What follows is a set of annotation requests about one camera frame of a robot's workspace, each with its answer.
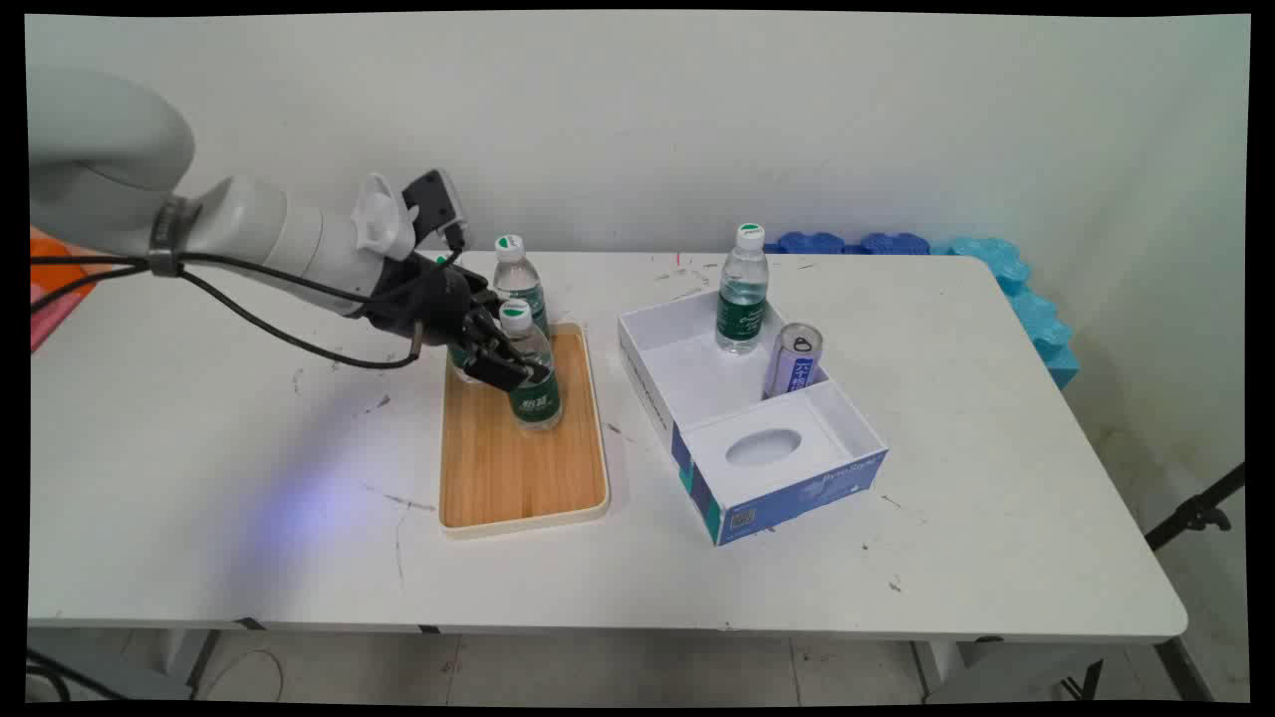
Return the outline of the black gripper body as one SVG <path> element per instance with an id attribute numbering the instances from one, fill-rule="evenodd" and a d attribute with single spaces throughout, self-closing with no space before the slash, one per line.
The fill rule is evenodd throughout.
<path id="1" fill-rule="evenodd" d="M 411 339 L 414 327 L 422 327 L 425 344 L 450 346 L 465 336 L 465 310 L 470 296 L 493 291 L 488 281 L 446 256 L 414 256 L 408 262 L 386 262 L 374 290 L 374 302 L 363 304 L 363 318 L 377 330 Z"/>

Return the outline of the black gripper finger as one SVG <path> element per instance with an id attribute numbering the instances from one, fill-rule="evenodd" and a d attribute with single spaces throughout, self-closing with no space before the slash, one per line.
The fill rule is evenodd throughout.
<path id="1" fill-rule="evenodd" d="M 499 323 L 501 300 L 493 291 L 478 291 L 470 296 L 465 310 L 465 336 L 474 344 L 501 344 L 505 333 Z"/>
<path id="2" fill-rule="evenodd" d="M 528 341 L 505 337 L 501 344 L 474 344 L 470 339 L 455 339 L 450 352 L 465 376 L 500 390 L 542 384 L 552 373 L 552 353 L 542 353 L 538 344 Z"/>

